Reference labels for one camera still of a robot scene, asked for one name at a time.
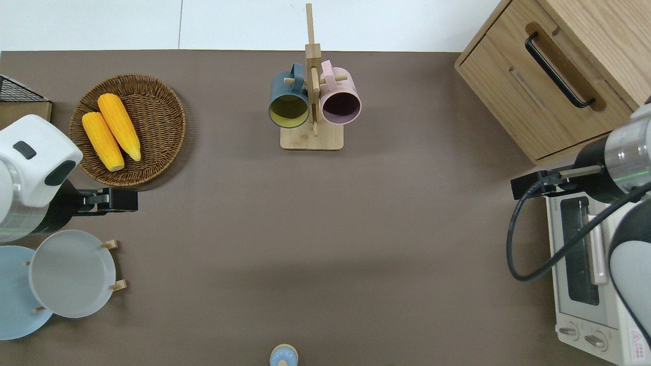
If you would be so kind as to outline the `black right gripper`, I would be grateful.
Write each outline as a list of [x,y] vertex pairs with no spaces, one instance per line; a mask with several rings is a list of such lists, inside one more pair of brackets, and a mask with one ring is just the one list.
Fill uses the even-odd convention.
[[[557,169],[552,170],[537,170],[518,178],[511,180],[511,191],[513,199],[518,201],[527,192],[530,186],[534,185],[544,177],[558,173]],[[579,194],[579,187],[569,181],[569,178],[560,178],[553,183],[546,183],[542,188],[535,190],[531,195],[532,198],[537,197],[558,197],[570,194]]]

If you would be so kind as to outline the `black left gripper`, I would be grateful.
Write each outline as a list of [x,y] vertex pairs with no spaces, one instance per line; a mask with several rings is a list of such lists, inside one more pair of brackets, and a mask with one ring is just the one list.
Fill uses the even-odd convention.
[[101,188],[79,190],[82,206],[77,215],[106,215],[108,213],[136,212],[139,210],[137,191]]

